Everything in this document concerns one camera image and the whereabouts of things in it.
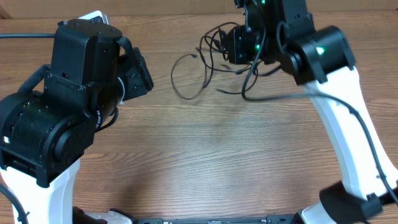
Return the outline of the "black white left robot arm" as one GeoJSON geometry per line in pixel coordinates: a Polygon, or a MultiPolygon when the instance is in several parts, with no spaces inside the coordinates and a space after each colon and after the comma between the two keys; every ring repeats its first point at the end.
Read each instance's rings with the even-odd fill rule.
{"type": "Polygon", "coordinates": [[[60,22],[52,38],[51,63],[1,100],[1,192],[16,223],[132,223],[74,206],[73,189],[95,134],[153,89],[146,61],[100,13],[60,22]]]}

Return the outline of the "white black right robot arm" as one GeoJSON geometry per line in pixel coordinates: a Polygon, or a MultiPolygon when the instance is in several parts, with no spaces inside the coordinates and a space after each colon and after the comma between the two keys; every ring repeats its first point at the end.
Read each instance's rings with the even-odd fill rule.
{"type": "Polygon", "coordinates": [[[221,40],[233,64],[278,63],[302,87],[337,156],[342,178],[321,190],[319,202],[292,223],[368,223],[397,203],[397,169],[377,135],[361,91],[350,44],[341,29],[316,29],[305,1],[236,1],[245,23],[221,40]]]}

